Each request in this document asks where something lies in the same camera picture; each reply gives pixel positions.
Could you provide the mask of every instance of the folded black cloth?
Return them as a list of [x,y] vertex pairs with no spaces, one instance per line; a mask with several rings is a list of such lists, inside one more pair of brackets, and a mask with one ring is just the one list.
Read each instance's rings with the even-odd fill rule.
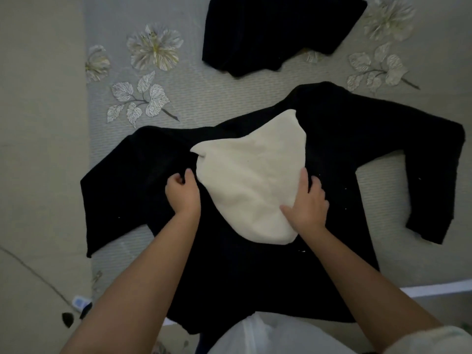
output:
[[[321,179],[330,204],[326,226],[334,236],[379,269],[355,172],[403,149],[411,202],[406,226],[442,243],[454,216],[456,171],[465,137],[462,125],[323,82],[300,85],[275,106],[215,127],[145,126],[127,136],[81,181],[87,255],[138,226],[147,224],[156,235],[166,225],[174,212],[165,184],[170,175],[182,174],[187,167],[195,172],[197,154],[190,152],[195,144],[246,136],[287,109],[296,110],[306,133],[305,166],[310,176]],[[198,185],[202,215],[168,311],[170,319],[191,334],[229,328],[256,310],[354,321],[299,236],[287,245],[246,240]]]
[[331,54],[366,7],[364,0],[211,0],[202,59],[239,77],[276,71],[304,47]]

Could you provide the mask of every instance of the white fabric piece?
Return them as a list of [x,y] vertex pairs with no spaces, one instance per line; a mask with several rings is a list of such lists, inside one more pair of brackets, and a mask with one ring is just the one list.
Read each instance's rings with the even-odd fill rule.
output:
[[472,337],[461,328],[440,327],[405,336],[384,354],[472,354]]
[[[270,321],[264,321],[256,312],[235,324],[216,342],[209,354],[354,354],[347,346],[310,323],[282,314],[269,314]],[[464,330],[451,326],[410,334],[384,352],[470,353],[472,337]]]
[[295,201],[305,142],[289,109],[247,136],[200,142],[190,151],[199,155],[198,180],[234,231],[254,242],[289,244],[297,233],[279,206]]

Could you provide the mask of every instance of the gray mat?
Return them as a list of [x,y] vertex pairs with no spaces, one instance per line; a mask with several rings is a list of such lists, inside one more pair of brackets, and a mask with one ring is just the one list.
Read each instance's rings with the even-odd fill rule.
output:
[[[406,77],[421,90],[403,83],[395,87],[383,85],[376,97],[455,120],[464,125],[470,136],[472,19],[469,10],[472,0],[410,1],[417,9],[414,35],[406,41],[394,42],[391,53],[400,56],[410,70]],[[91,166],[134,131],[126,114],[107,124],[106,112],[109,106],[116,104],[110,91],[112,84],[130,82],[135,86],[139,76],[147,73],[133,69],[126,47],[127,35],[144,30],[146,23],[167,25],[180,31],[184,39],[179,49],[179,64],[168,72],[156,69],[154,80],[164,87],[170,99],[171,103],[165,108],[181,121],[176,122],[164,113],[155,118],[143,115],[137,127],[216,125],[271,106],[298,84],[331,81],[345,87],[347,77],[354,73],[347,56],[354,52],[372,54],[377,46],[391,41],[369,40],[363,35],[362,24],[358,23],[334,55],[317,65],[306,63],[300,55],[288,60],[279,72],[263,70],[235,80],[201,61],[208,3],[209,0],[85,0],[87,47],[103,45],[112,63],[109,77],[88,86]],[[275,47],[283,47],[283,40]],[[355,92],[373,96],[365,85]],[[376,109],[363,111],[376,112]],[[443,245],[424,241],[404,227],[409,198],[401,152],[372,161],[357,171],[381,271],[395,284],[425,285],[472,278],[471,160],[472,146],[466,142],[457,178],[456,218]],[[151,239],[149,229],[142,226],[93,255],[93,272],[102,273],[94,285],[95,298]]]

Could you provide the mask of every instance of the tiled floor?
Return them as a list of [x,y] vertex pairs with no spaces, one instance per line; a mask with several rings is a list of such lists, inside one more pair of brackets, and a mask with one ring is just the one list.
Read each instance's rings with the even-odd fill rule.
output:
[[[1,0],[0,41],[0,245],[66,298],[90,296],[79,186],[89,166],[81,0]],[[446,323],[472,323],[472,294],[419,302]],[[51,288],[0,251],[0,353],[57,353],[78,323],[66,328],[64,311]],[[366,348],[355,326],[322,327]],[[197,342],[177,325],[161,338],[173,353]]]

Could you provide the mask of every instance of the person's left arm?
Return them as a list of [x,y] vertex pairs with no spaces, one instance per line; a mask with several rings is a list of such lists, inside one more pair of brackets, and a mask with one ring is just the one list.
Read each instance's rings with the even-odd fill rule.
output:
[[171,176],[174,217],[97,301],[61,354],[144,353],[156,341],[187,262],[200,220],[200,193],[190,169]]

